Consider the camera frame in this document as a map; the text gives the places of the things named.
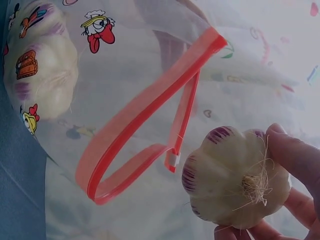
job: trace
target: plastic bag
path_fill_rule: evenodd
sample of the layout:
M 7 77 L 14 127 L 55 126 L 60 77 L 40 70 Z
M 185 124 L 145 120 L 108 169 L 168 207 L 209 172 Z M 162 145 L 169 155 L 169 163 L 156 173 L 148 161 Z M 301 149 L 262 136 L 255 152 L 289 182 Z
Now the plastic bag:
M 7 10 L 4 79 L 13 108 L 59 166 L 48 164 L 46 176 L 51 239 L 90 239 L 98 229 L 121 240 L 212 239 L 212 224 L 192 214 L 180 180 L 186 156 L 210 130 L 265 130 L 278 122 L 318 140 L 313 46 L 320 33 L 305 26 L 320 19 L 311 15 L 311 2 L 56 0 L 45 9 L 37 9 L 42 0 L 17 3 Z M 49 32 L 65 39 L 41 40 Z M 53 50 L 48 58 L 36 47 L 28 52 L 33 41 Z M 32 93 L 25 84 L 16 87 L 45 79 L 48 100 L 57 96 L 48 91 L 57 75 L 74 86 L 71 98 L 35 105 L 39 86 Z M 61 86 L 58 93 L 71 89 Z M 97 207 L 85 194 L 99 205 L 120 195 Z M 268 220 L 284 234 L 306 232 L 285 209 Z
M 204 19 L 169 0 L 17 4 L 9 6 L 4 56 L 13 108 L 48 155 L 76 172 L 91 199 L 103 204 L 161 154 L 179 155 L 173 134 L 168 144 L 129 157 L 100 184 L 126 141 L 186 84 L 173 130 L 185 131 L 197 72 L 226 44 Z M 174 171 L 175 164 L 167 167 Z

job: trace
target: cartoon chick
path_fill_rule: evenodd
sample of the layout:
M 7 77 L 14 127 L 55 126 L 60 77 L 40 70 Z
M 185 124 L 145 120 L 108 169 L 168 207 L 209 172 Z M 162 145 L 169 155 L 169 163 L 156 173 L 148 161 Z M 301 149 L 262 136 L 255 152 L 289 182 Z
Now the cartoon chick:
M 29 28 L 44 19 L 43 16 L 46 12 L 46 9 L 40 10 L 40 6 L 38 6 L 29 17 L 25 17 L 20 24 L 22 26 L 22 30 L 20 31 L 19 38 L 23 39 L 27 35 Z
M 81 28 L 84 28 L 82 35 L 87 36 L 90 51 L 93 54 L 99 51 L 100 40 L 107 44 L 113 44 L 116 41 L 113 33 L 115 20 L 106 17 L 105 14 L 106 12 L 102 10 L 88 12 L 85 15 L 88 20 L 81 25 Z
M 37 115 L 38 104 L 34 104 L 29 107 L 29 112 L 25 112 L 20 106 L 20 116 L 23 120 L 24 125 L 29 130 L 29 132 L 34 136 L 37 130 L 37 125 L 40 120 L 39 115 Z

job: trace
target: finger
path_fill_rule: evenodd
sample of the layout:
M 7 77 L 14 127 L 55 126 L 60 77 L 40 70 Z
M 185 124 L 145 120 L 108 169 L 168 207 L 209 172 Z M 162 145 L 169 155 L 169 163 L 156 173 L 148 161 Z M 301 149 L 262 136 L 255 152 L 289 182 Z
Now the finger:
M 320 150 L 287 135 L 278 124 L 266 134 L 273 159 L 299 179 L 314 199 L 320 199 Z
M 315 220 L 305 240 L 320 239 L 320 222 Z
M 249 229 L 250 234 L 255 240 L 298 240 L 286 237 L 271 227 L 266 221 L 262 220 L 256 226 Z
M 217 226 L 214 229 L 214 240 L 237 240 L 237 238 L 230 227 Z
M 313 199 L 295 188 L 291 188 L 289 197 L 285 201 L 284 206 L 302 225 L 307 229 L 311 229 L 317 219 Z
M 217 226 L 214 230 L 215 240 L 251 240 L 247 230 L 238 230 L 231 226 Z

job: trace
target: garlic inside bag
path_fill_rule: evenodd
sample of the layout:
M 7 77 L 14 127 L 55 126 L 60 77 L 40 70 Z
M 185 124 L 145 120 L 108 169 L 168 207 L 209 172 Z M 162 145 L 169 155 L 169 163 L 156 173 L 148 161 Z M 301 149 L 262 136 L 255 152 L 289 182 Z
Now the garlic inside bag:
M 271 159 L 265 133 L 231 126 L 209 132 L 187 158 L 181 180 L 195 215 L 236 229 L 277 212 L 291 189 L 290 174 Z

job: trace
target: cartoon character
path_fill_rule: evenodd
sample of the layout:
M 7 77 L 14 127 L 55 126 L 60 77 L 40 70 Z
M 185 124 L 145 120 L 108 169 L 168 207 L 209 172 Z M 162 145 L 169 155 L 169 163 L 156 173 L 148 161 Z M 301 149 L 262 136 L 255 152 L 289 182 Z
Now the cartoon character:
M 115 21 L 106 17 L 105 14 L 106 12 L 102 10 L 88 12 L 85 17 L 89 20 L 81 25 L 81 28 L 84 28 L 82 35 L 87 36 L 90 51 L 93 54 L 99 51 L 100 39 L 107 44 L 113 44 L 116 41 L 112 32 Z
M 231 75 L 229 75 L 229 76 L 226 77 L 226 79 L 227 79 L 228 82 L 232 82 L 232 83 L 243 83 L 243 82 L 244 82 L 243 80 L 241 80 L 241 79 L 240 79 L 239 77 L 237 77 L 237 76 L 231 76 Z
M 8 26 L 9 27 L 9 31 L 11 30 L 12 25 L 14 24 L 14 21 L 15 21 L 19 11 L 20 11 L 20 4 L 17 3 L 14 6 L 14 12 L 9 16 L 9 26 Z
M 7 55 L 9 53 L 9 46 L 8 43 L 6 42 L 4 45 L 4 49 L 3 49 L 3 54 L 2 54 L 2 70 L 3 73 L 5 72 L 5 55 Z
M 92 138 L 95 136 L 94 134 L 94 131 L 96 130 L 95 127 L 70 125 L 64 119 L 59 120 L 58 123 L 68 128 L 65 135 L 69 139 L 77 140 L 81 138 L 81 135 L 87 136 L 89 138 Z
M 38 72 L 38 61 L 36 52 L 29 50 L 18 58 L 15 64 L 16 79 L 23 79 L 36 75 Z
M 40 6 L 38 6 L 29 17 L 25 17 L 22 22 L 20 23 L 20 26 L 22 26 L 22 30 L 19 33 L 19 38 L 23 39 L 29 28 L 40 22 L 42 19 L 44 19 L 44 15 L 46 14 L 47 10 L 43 9 L 40 10 Z
M 37 125 L 40 120 L 39 115 L 37 115 L 38 104 L 34 104 L 29 107 L 29 112 L 25 112 L 22 110 L 22 106 L 20 106 L 20 116 L 23 120 L 24 125 L 29 130 L 29 132 L 34 136 L 37 130 Z
M 76 2 L 78 2 L 78 0 L 62 0 L 62 4 L 64 6 L 71 6 L 71 5 L 75 4 Z

